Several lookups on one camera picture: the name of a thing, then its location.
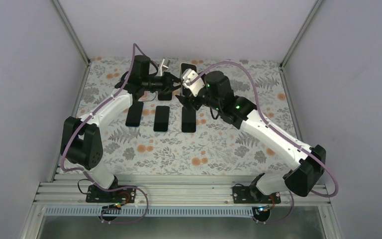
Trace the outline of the dark blue phone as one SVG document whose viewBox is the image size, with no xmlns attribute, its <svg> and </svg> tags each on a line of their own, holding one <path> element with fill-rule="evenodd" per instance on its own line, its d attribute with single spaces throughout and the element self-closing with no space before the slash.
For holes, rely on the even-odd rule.
<svg viewBox="0 0 382 239">
<path fill-rule="evenodd" d="M 196 132 L 196 111 L 182 107 L 182 124 L 181 130 L 184 133 Z"/>
</svg>

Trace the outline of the teal phone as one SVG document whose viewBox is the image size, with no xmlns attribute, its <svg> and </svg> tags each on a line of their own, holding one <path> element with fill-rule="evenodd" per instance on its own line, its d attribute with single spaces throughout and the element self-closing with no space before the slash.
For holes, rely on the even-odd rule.
<svg viewBox="0 0 382 239">
<path fill-rule="evenodd" d="M 169 106 L 156 106 L 153 130 L 155 132 L 167 132 L 169 127 Z"/>
</svg>

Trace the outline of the black phone case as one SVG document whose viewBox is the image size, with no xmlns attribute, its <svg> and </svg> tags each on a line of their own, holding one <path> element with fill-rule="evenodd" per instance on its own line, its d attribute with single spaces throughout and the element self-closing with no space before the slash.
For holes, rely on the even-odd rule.
<svg viewBox="0 0 382 239">
<path fill-rule="evenodd" d="M 173 97 L 172 93 L 161 93 L 161 92 L 159 92 L 157 96 L 159 101 L 171 101 L 172 97 Z"/>
</svg>

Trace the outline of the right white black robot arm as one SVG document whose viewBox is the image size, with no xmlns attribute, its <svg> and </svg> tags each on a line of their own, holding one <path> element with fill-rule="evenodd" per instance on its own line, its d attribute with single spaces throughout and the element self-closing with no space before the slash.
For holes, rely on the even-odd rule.
<svg viewBox="0 0 382 239">
<path fill-rule="evenodd" d="M 187 109 L 199 110 L 206 106 L 215 111 L 216 118 L 246 132 L 264 143 L 275 154 L 285 160 L 290 171 L 285 175 L 257 176 L 250 184 L 250 198 L 263 202 L 269 194 L 288 191 L 306 197 L 324 169 L 315 161 L 325 161 L 325 149 L 297 140 L 278 127 L 263 114 L 249 99 L 234 94 L 229 78 L 221 71 L 213 71 L 198 77 L 193 69 L 186 69 L 181 75 L 182 85 L 190 90 L 190 94 L 179 96 L 181 104 Z"/>
</svg>

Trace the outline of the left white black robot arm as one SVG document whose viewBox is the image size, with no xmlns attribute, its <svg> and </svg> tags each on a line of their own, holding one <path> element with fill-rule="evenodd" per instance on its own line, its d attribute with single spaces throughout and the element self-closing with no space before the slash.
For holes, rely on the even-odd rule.
<svg viewBox="0 0 382 239">
<path fill-rule="evenodd" d="M 171 94 L 179 88 L 180 79 L 168 72 L 169 59 L 157 65 L 146 55 L 136 55 L 130 68 L 99 105 L 79 118 L 68 117 L 63 124 L 61 170 L 81 171 L 99 188 L 107 202 L 118 196 L 116 177 L 102 162 L 101 132 L 124 110 L 138 103 L 145 92 Z"/>
</svg>

